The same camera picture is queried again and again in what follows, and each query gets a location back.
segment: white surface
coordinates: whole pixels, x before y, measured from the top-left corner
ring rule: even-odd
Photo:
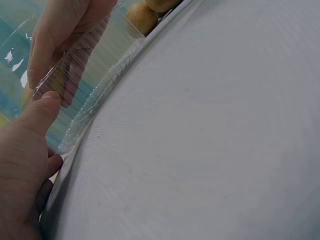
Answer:
[[[320,1],[195,4],[66,160],[49,239],[320,239]]]

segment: fingernail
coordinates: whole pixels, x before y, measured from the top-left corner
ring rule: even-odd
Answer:
[[[42,99],[59,99],[59,93],[56,91],[47,91],[43,96],[41,97]]]

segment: potato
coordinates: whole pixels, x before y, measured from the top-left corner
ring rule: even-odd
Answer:
[[[159,19],[158,13],[151,10],[144,1],[132,4],[126,17],[145,36],[155,28]]]
[[[153,11],[163,13],[179,5],[181,0],[145,0],[145,2]]]

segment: hand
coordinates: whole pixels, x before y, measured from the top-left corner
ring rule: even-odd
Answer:
[[[48,0],[32,36],[28,64],[29,87],[34,89],[49,69],[63,56],[64,52],[69,50],[95,23],[107,16],[116,3],[117,0]],[[85,64],[102,33],[98,39],[95,35],[92,34],[94,39],[90,39],[91,44],[84,43],[82,49],[75,53],[76,56],[73,59],[71,57],[63,63],[66,71],[58,73],[60,83],[57,85],[63,89],[63,92],[59,90],[59,93],[62,96],[62,106],[64,107],[71,105]],[[77,57],[83,59],[75,61],[74,59]],[[51,82],[44,86],[41,94],[47,89],[52,89],[54,84]]]
[[[46,132],[60,109],[47,92],[0,128],[0,233],[4,240],[40,240],[39,216],[52,189],[61,156],[47,149]]]

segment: clear plastic cup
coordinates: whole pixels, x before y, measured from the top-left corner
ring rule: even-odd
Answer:
[[[26,106],[48,91],[57,91],[62,99],[59,115],[46,135],[52,150],[63,155],[79,142],[144,41],[121,6],[117,7],[85,33],[40,81]]]

